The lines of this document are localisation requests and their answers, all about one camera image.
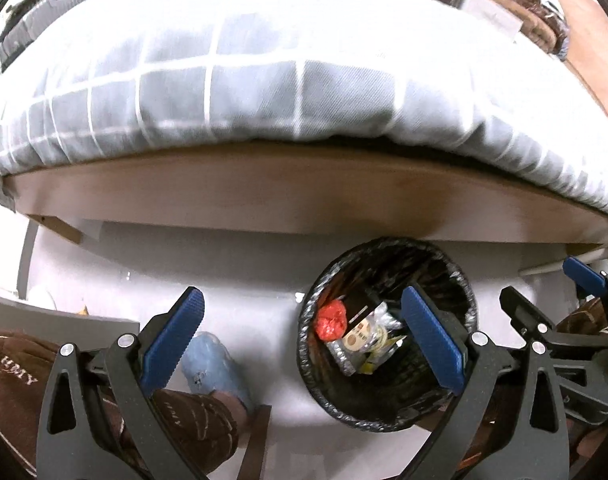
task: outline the bed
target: bed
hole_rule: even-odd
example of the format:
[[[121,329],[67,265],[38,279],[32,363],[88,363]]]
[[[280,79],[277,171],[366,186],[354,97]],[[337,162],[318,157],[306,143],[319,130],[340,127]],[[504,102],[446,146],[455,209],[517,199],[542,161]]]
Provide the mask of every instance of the bed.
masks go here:
[[[0,203],[280,233],[608,241],[608,117],[434,0],[89,0],[0,78]]]

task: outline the wooden bed frame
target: wooden bed frame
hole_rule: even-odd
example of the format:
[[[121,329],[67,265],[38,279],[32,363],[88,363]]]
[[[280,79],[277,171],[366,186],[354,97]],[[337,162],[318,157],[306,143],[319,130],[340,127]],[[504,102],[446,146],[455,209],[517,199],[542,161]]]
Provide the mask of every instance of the wooden bed frame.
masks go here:
[[[608,241],[608,215],[496,171],[351,148],[245,142],[8,176],[17,210],[60,219],[484,242]]]

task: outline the mattress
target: mattress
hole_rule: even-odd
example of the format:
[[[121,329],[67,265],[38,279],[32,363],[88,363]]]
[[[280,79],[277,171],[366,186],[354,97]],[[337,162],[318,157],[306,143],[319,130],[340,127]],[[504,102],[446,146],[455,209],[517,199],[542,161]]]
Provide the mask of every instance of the mattress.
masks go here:
[[[386,136],[608,213],[608,118],[563,65],[435,0],[88,0],[0,77],[1,177],[250,139]]]

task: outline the brown pants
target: brown pants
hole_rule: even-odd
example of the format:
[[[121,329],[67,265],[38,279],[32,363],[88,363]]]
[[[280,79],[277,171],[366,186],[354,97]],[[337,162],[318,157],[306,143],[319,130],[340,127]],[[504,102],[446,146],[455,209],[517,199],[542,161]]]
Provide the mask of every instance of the brown pants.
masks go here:
[[[42,399],[58,349],[21,333],[0,332],[0,436],[32,476]],[[159,390],[152,400],[173,441],[204,473],[218,468],[237,450],[237,426],[217,399]],[[127,460],[145,468],[110,395],[104,398],[104,407]]]

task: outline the floor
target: floor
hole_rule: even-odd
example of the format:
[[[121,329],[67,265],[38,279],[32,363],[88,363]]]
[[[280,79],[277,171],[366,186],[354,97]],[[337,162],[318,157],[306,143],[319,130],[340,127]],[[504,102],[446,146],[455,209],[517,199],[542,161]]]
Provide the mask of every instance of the floor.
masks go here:
[[[200,329],[215,333],[244,365],[260,402],[273,406],[265,480],[378,480],[398,474],[429,435],[420,428],[362,433],[328,416],[308,395],[295,364],[297,292],[360,237],[220,232],[133,224],[78,222],[81,247],[40,229],[29,272],[58,310],[138,320],[165,312],[188,285],[204,292]],[[559,320],[576,305],[561,273],[528,281],[523,266],[554,260],[562,246],[440,242],[472,283],[480,328],[496,343],[520,346],[499,309],[500,290],[514,285]],[[187,383],[176,372],[172,388]],[[243,450],[210,478],[236,478]]]

